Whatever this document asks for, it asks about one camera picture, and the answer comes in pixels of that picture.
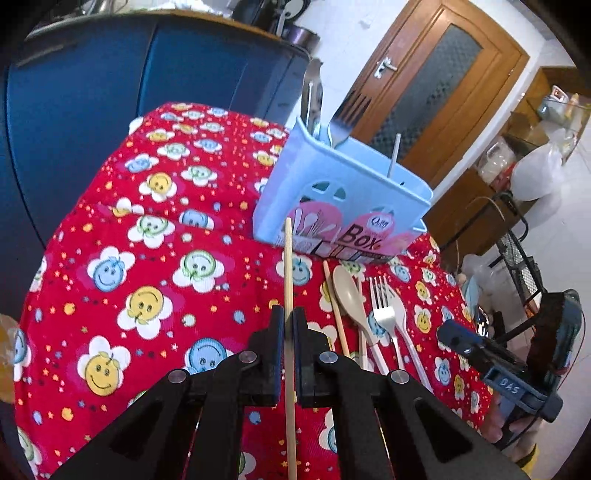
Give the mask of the person right hand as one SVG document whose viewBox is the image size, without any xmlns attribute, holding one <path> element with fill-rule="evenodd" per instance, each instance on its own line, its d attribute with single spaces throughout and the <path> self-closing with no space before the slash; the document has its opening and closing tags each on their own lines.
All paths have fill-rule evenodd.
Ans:
<svg viewBox="0 0 591 480">
<path fill-rule="evenodd" d="M 481 435 L 490 443 L 494 444 L 503 436 L 502 428 L 505 424 L 505 417 L 501 411 L 503 397 L 495 393 L 490 408 L 481 426 Z M 503 453 L 514 462 L 529 455 L 536 446 L 536 435 L 542 426 L 542 420 L 533 421 L 532 417 L 522 418 L 515 421 L 510 430 L 515 435 L 520 435 L 517 441 L 503 450 Z"/>
</svg>

